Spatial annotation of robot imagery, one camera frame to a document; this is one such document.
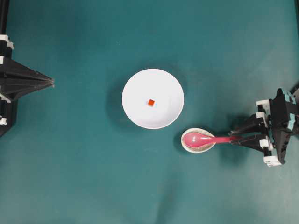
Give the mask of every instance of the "teal surface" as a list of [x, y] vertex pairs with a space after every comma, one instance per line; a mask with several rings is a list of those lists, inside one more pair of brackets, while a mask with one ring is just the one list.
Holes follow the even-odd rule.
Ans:
[[[20, 99], [0, 139], [0, 223], [298, 223], [298, 139], [274, 168], [253, 149], [189, 154], [179, 142], [190, 127], [229, 131], [298, 82], [293, 0], [12, 0], [7, 29], [14, 60], [56, 86]], [[146, 68], [185, 92], [161, 130], [121, 107]]]

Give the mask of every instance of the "white bowl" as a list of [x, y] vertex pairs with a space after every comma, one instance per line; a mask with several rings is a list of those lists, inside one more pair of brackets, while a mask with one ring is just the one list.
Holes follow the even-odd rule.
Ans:
[[159, 129], [175, 121], [184, 106], [184, 92], [177, 79], [160, 69], [137, 72], [122, 92], [122, 107], [140, 127]]

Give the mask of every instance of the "pink spoon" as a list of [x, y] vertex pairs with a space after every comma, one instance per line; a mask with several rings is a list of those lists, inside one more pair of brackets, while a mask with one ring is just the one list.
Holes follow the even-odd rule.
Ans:
[[211, 143], [225, 143], [237, 139], [240, 139], [240, 137], [210, 137], [198, 132], [190, 132], [184, 136], [184, 143], [188, 147], [197, 148]]

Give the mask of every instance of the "teal tabletop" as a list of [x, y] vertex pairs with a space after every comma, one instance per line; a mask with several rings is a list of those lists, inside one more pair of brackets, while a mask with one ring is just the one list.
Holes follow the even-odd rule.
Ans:
[[[0, 139], [0, 223], [298, 223], [297, 138], [273, 168], [253, 149], [180, 143], [191, 127], [228, 133], [299, 81], [296, 16], [294, 0], [11, 0], [13, 59], [55, 87], [21, 98]], [[185, 94], [158, 130], [121, 106], [149, 68]]]

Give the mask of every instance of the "spoon handle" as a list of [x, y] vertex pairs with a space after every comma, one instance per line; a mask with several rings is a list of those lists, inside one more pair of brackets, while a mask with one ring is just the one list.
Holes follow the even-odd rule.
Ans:
[[236, 136], [233, 136], [233, 137], [214, 137], [213, 142], [215, 142], [215, 143], [225, 143], [225, 142], [231, 142], [233, 140], [238, 140], [238, 139], [240, 139], [240, 137], [236, 137]]

